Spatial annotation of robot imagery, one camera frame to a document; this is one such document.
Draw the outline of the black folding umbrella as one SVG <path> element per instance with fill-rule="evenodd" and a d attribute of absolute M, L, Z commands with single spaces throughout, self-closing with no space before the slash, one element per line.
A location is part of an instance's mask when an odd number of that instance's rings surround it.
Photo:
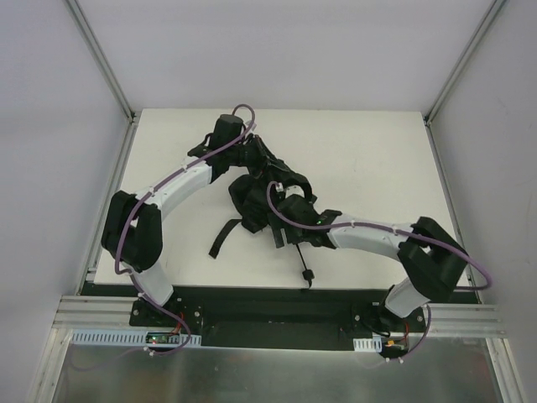
<path fill-rule="evenodd" d="M 225 167 L 242 167 L 241 148 L 245 140 L 216 157 L 216 164 L 213 169 L 217 173 L 221 174 Z M 317 197 L 313 194 L 307 178 L 291 170 L 282 159 L 277 158 L 270 150 L 268 151 L 271 162 L 261 176 L 252 176 L 247 172 L 246 175 L 239 176 L 228 187 L 232 204 L 240 217 L 229 220 L 216 236 L 209 250 L 209 255 L 213 259 L 218 256 L 227 236 L 237 225 L 242 225 L 250 233 L 258 233 L 266 227 L 270 228 L 270 214 L 273 212 L 269 207 L 267 188 L 271 181 L 282 183 L 285 187 L 299 187 L 300 194 L 295 195 L 304 197 L 307 207 L 314 206 Z M 278 206 L 284 199 L 282 196 L 274 196 L 273 204 Z"/>

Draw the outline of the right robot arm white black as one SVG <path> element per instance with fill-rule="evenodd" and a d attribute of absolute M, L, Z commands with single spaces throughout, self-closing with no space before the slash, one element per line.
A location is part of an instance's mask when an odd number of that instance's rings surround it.
<path fill-rule="evenodd" d="M 269 196 L 268 205 L 292 243 L 356 249 L 402 265 L 406 277 L 388 289 L 373 312 L 380 332 L 429 302 L 448 302 L 467 266 L 463 248 L 430 217 L 399 226 L 364 222 L 337 210 L 318 213 L 299 195 Z"/>

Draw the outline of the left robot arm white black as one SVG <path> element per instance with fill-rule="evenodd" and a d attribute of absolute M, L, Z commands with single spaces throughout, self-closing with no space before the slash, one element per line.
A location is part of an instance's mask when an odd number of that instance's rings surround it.
<path fill-rule="evenodd" d="M 247 141 L 255 127 L 255 113 L 247 122 L 236 113 L 222 114 L 213 131 L 187 153 L 178 168 L 141 191 L 117 191 L 112 196 L 101 246 L 114 259 L 115 273 L 128 275 L 146 301 L 164 306 L 173 294 L 160 262 L 164 220 L 230 167 L 247 164 Z"/>

